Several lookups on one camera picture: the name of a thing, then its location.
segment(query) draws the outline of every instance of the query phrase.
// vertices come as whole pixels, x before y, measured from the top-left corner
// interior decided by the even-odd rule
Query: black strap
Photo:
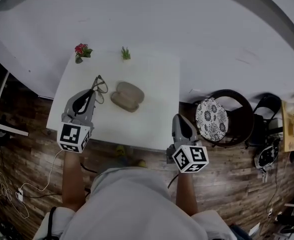
[[[43,238],[43,240],[59,240],[57,236],[52,236],[52,220],[53,220],[53,213],[55,212],[56,207],[52,207],[50,214],[49,214],[49,224],[48,224],[48,235]]]

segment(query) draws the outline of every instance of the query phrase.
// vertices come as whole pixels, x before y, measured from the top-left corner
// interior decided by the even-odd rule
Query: wall
[[[13,75],[42,83],[22,81],[48,97],[80,42],[180,57],[184,102],[219,89],[239,91],[253,105],[261,92],[294,93],[293,46],[234,0],[3,0],[0,41],[21,65]]]

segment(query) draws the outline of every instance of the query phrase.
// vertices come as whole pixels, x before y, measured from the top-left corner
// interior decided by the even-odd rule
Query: white shirt
[[[34,236],[48,232],[49,214]],[[61,240],[236,240],[213,210],[188,216],[170,200],[151,170],[128,167],[105,171],[93,182],[90,199],[77,211],[59,207],[52,233]]]

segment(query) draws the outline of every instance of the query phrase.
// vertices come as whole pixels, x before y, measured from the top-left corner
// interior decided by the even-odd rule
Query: eyeglasses
[[[107,86],[106,82],[101,77],[101,75],[98,75],[96,77],[96,79],[93,82],[93,85],[92,85],[91,89],[97,93],[96,102],[99,103],[99,104],[102,104],[105,101],[102,94],[106,94],[109,89],[108,89],[108,86]]]

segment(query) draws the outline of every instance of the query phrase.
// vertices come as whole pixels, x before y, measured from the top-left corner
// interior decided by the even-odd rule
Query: floor
[[[6,146],[0,148],[0,173],[13,192],[12,203],[25,216],[24,207],[15,199],[15,189],[29,182],[43,188],[47,184],[48,173],[55,154],[60,150],[56,143],[56,132],[46,129],[46,122],[52,102],[38,98],[11,77],[0,102],[0,118],[6,115],[7,121],[22,130],[27,129],[28,137],[16,135]],[[288,162],[288,153],[280,153],[278,163],[269,171],[267,183],[262,183],[261,173],[253,167],[254,148],[243,145],[233,148],[207,146],[209,165],[195,173],[194,186],[200,211],[216,210],[225,222],[240,225],[249,231],[258,222],[263,224],[254,239],[268,239],[273,230],[274,215],[283,209],[283,204],[294,197],[294,163]],[[114,159],[116,144],[90,140],[82,154],[84,165],[92,170],[104,162]],[[137,159],[144,159],[155,174],[159,174],[166,184],[177,174],[174,164],[167,164],[164,153],[126,147],[127,153]],[[39,197],[61,193],[63,156],[57,157],[51,175],[51,183],[44,192],[24,187],[24,195]],[[86,187],[90,187],[95,174],[83,171]],[[277,195],[276,183],[282,185]],[[176,181],[169,192],[175,200]],[[0,215],[6,217],[24,236],[31,239],[37,231],[44,215],[52,206],[61,205],[60,195],[43,198],[24,197],[30,217],[23,219],[13,205],[0,196]],[[273,204],[273,216],[267,219],[267,210]]]

